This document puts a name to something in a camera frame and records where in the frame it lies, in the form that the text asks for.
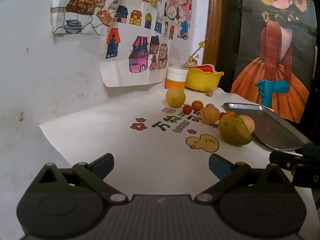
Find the red flower print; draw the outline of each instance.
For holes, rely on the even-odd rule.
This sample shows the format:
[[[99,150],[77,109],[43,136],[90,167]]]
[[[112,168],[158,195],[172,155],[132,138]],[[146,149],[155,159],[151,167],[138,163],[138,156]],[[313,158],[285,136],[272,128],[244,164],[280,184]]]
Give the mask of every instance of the red flower print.
[[[197,131],[195,131],[193,129],[189,129],[188,132],[191,133],[191,134],[196,134],[197,133]]]
[[[147,119],[144,118],[136,118],[137,122],[145,122]]]
[[[133,123],[132,126],[130,126],[131,129],[136,129],[138,131],[142,131],[143,129],[146,129],[147,127],[144,125],[144,123]]]

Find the triangular cutout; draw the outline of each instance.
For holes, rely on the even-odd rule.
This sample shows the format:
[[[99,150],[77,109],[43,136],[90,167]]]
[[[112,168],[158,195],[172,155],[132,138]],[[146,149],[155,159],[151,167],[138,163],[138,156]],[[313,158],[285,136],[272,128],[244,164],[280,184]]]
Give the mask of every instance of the triangular cutout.
[[[268,177],[266,178],[267,182],[283,184],[283,180],[281,179],[279,173],[276,170],[271,170]]]
[[[55,181],[57,181],[57,178],[53,174],[52,170],[47,169],[39,183],[48,183],[48,182],[55,182]]]

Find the tomato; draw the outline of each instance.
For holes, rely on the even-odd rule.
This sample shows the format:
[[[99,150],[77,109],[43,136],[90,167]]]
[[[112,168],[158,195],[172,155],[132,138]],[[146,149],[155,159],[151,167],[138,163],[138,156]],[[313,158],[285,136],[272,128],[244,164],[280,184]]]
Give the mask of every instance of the tomato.
[[[225,112],[221,112],[220,115],[219,115],[219,120],[220,120],[225,114],[226,114]]]
[[[203,103],[199,100],[195,100],[192,102],[192,109],[196,111],[200,111],[203,108]]]
[[[189,105],[185,105],[185,106],[182,108],[182,112],[183,112],[184,114],[191,114],[191,112],[192,112],[192,107],[189,106]]]
[[[236,114],[234,111],[227,111],[226,114]]]

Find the metal tray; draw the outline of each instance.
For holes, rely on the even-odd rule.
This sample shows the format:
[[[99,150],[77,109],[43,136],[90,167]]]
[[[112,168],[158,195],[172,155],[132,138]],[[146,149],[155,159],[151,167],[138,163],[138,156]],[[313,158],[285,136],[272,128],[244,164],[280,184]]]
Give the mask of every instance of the metal tray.
[[[272,149],[295,150],[302,148],[306,143],[311,143],[294,126],[267,107],[239,103],[224,103],[223,107],[234,111],[237,115],[244,114],[251,117],[256,125],[253,133]]]

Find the yellow basket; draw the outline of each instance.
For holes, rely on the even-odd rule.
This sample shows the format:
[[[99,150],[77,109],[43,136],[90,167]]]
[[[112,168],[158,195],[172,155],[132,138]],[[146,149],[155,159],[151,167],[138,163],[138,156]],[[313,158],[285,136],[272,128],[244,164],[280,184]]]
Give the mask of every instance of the yellow basket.
[[[223,74],[223,72],[211,73],[203,72],[198,68],[189,68],[186,87],[202,92],[215,90],[218,87],[219,80]]]

